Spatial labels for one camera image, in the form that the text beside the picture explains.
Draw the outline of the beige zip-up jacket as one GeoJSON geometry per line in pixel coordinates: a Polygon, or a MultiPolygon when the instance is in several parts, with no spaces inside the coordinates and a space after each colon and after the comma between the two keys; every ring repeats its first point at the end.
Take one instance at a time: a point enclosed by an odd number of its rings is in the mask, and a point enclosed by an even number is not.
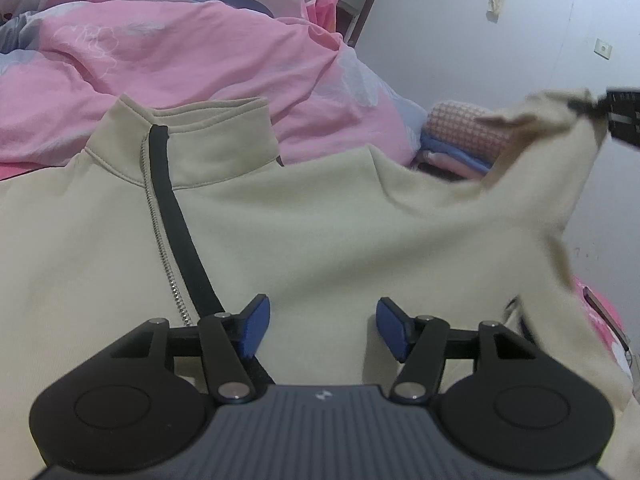
{"type": "Polygon", "coordinates": [[[389,386],[382,297],[460,328],[505,321],[518,300],[536,343],[611,403],[602,468],[637,478],[639,404],[582,310],[562,242],[606,130],[567,103],[542,92],[491,116],[508,147],[483,179],[447,183],[371,145],[281,165],[263,99],[118,99],[67,165],[1,185],[2,477],[41,470],[28,413],[48,385],[149,318],[198,319],[152,189],[158,125],[217,300],[236,312],[270,299],[257,356],[276,382],[389,386]]]}

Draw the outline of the pink waffle knit sweater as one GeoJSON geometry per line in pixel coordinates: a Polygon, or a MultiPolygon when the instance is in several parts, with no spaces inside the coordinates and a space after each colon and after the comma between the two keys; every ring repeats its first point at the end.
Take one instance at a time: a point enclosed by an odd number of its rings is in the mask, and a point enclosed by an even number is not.
{"type": "Polygon", "coordinates": [[[484,162],[494,162],[508,144],[511,131],[480,122],[489,114],[490,110],[474,104],[442,101],[428,112],[423,129],[436,140],[484,162]]]}

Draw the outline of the blue folded garment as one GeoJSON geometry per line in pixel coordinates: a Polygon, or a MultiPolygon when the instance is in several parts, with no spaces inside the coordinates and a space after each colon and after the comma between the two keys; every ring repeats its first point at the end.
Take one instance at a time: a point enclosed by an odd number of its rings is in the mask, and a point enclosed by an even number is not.
{"type": "Polygon", "coordinates": [[[457,162],[462,162],[463,165],[468,166],[480,174],[487,174],[492,167],[491,162],[485,162],[484,160],[476,158],[461,148],[456,148],[451,144],[433,138],[428,133],[421,134],[421,148],[423,151],[434,154],[447,155],[457,162]]]}

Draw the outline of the pink patterned duvet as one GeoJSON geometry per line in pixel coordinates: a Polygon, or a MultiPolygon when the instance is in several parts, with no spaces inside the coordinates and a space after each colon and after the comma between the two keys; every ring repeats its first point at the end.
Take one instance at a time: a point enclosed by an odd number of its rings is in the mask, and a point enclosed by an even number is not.
{"type": "Polygon", "coordinates": [[[1,173],[62,166],[120,96],[262,96],[286,162],[372,144],[408,164],[424,110],[360,62],[338,0],[1,0],[1,173]]]}

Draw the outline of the white wall socket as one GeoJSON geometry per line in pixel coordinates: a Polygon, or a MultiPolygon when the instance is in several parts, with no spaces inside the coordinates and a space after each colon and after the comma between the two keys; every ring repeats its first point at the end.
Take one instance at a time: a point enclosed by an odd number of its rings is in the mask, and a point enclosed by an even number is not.
{"type": "Polygon", "coordinates": [[[605,60],[609,60],[611,58],[612,50],[612,46],[600,38],[596,40],[596,44],[593,48],[593,52],[605,60]]]}

